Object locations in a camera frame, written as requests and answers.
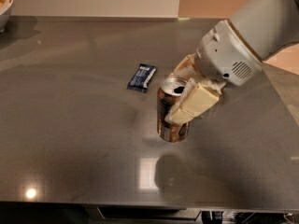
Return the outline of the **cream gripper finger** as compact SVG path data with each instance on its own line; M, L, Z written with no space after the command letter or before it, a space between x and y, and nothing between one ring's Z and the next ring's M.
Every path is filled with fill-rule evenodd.
M196 81L190 78L183 93L165 116L165 120L176 125L193 120L220 100L225 86L225 81L217 82L208 78Z
M175 69L170 74L170 77L177 77L189 81L191 78L196 82L203 79L203 75L199 71L196 64L197 55L189 54L181 60L181 62L175 67Z

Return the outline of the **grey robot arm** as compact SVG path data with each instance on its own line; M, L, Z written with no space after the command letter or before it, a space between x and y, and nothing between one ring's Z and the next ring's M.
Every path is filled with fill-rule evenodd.
M216 104L227 85L241 86L262 62L299 42L299 0L249 0L219 21L170 74L187 81L165 120L182 125Z

